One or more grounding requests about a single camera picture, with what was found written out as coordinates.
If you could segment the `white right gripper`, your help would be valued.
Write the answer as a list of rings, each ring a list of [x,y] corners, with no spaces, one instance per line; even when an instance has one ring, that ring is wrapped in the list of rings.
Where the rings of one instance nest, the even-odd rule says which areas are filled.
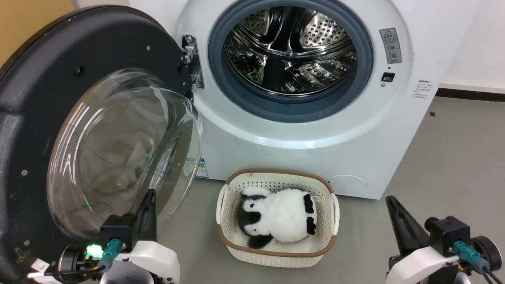
[[[416,284],[458,256],[444,257],[430,247],[429,234],[395,196],[385,198],[400,255],[407,255],[388,273],[386,284]]]

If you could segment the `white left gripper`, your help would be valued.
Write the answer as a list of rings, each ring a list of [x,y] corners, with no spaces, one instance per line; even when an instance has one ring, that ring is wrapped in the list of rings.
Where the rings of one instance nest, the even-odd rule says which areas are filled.
[[[149,189],[137,211],[137,243],[120,253],[103,273],[101,284],[179,284],[177,254],[157,243],[156,191]]]

